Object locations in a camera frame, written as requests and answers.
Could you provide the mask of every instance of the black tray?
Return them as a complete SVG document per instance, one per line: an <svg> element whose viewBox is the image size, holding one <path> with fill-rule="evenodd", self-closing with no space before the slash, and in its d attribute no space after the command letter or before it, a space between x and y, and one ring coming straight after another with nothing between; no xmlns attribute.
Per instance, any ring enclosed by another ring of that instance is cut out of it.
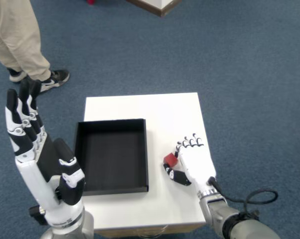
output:
<svg viewBox="0 0 300 239"><path fill-rule="evenodd" d="M79 122L75 155L85 173L83 195L147 192L145 119Z"/></svg>

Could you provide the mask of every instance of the black sneaker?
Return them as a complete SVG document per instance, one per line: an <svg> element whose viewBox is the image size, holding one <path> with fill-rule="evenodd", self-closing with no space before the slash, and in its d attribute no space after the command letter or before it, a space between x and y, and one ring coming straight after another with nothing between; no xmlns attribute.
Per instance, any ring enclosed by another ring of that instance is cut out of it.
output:
<svg viewBox="0 0 300 239"><path fill-rule="evenodd" d="M40 92L48 91L53 87L60 87L69 79L69 72L66 70L52 71L50 77L41 82Z"/></svg>
<svg viewBox="0 0 300 239"><path fill-rule="evenodd" d="M22 81L22 79L24 79L27 76L26 72L24 72L24 71L17 72L15 70L13 70L12 68L7 68L7 69L10 74L9 80L12 82L15 82L15 83L20 82L20 81Z"/></svg>

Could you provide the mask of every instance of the wooden board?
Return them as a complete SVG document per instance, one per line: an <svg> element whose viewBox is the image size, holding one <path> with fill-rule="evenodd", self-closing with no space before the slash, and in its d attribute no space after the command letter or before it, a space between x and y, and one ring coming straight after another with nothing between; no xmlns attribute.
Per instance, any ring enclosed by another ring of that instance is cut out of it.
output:
<svg viewBox="0 0 300 239"><path fill-rule="evenodd" d="M173 0L170 2L167 6L165 6L163 9L157 8L155 6L152 6L142 0L126 0L128 2L131 2L132 4L141 7L157 16L165 16L170 12L178 3L180 3L182 0Z"/></svg>
<svg viewBox="0 0 300 239"><path fill-rule="evenodd" d="M202 227L203 225L204 224L181 224L181 225L129 228L129 229L117 229L117 230L95 230L95 233L107 238L150 236L150 235L154 236L160 234L189 233L199 227Z"/></svg>

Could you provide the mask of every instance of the white cube table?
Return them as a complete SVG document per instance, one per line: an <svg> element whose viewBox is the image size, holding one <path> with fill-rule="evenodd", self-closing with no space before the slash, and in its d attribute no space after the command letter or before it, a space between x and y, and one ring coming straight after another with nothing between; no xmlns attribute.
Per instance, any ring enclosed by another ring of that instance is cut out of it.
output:
<svg viewBox="0 0 300 239"><path fill-rule="evenodd" d="M147 125L149 191L84 196L95 233L125 237L190 232L203 226L193 185L173 182L162 166L163 158L186 135L195 132L208 145L197 93L86 99L84 121L140 118Z"/></svg>

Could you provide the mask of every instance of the red block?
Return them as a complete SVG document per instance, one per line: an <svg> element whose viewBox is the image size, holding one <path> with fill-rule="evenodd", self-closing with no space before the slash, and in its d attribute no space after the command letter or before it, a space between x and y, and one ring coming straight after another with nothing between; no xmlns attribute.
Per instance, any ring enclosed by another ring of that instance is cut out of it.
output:
<svg viewBox="0 0 300 239"><path fill-rule="evenodd" d="M170 166L170 168L173 168L178 163L178 159L173 155L173 153L170 153L163 158L163 163L166 163Z"/></svg>

